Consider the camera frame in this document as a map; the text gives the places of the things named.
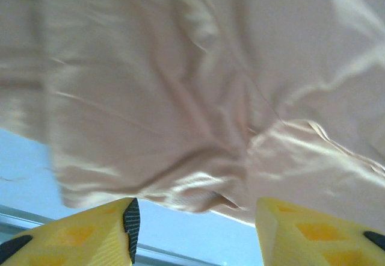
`satin fabric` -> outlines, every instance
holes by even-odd
[[[69,207],[252,224],[274,196],[385,230],[384,3],[1,0],[0,126]]]

